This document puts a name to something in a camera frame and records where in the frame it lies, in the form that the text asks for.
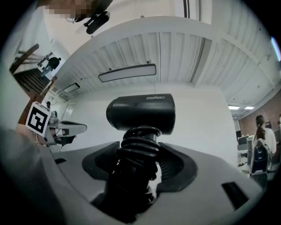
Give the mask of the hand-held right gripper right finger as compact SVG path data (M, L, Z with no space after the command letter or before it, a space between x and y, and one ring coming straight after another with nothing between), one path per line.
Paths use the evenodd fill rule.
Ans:
M225 160L177 145L163 143L190 156L198 166L194 181L184 190L161 193L136 221L137 225L226 225L235 221L256 202L262 189ZM248 198L235 210L222 184L234 182Z

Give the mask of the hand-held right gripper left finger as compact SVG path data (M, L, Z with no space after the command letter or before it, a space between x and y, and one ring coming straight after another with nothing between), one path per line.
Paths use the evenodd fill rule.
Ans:
M65 162L57 164L67 182L70 190L63 202L66 222L68 225L123 225L92 205L92 201L106 187L105 180L92 178L82 167L83 159L92 153L100 154L108 148L118 148L120 142L109 142L89 148L53 153L54 159L65 159Z

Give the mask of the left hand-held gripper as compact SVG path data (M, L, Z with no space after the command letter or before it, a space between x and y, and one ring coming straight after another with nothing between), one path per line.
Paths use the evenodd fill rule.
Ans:
M64 146L71 144L76 135L87 131L87 125L72 121L62 121L56 117L54 111L33 102L28 113L25 126L33 131L36 136L40 136L46 146Z

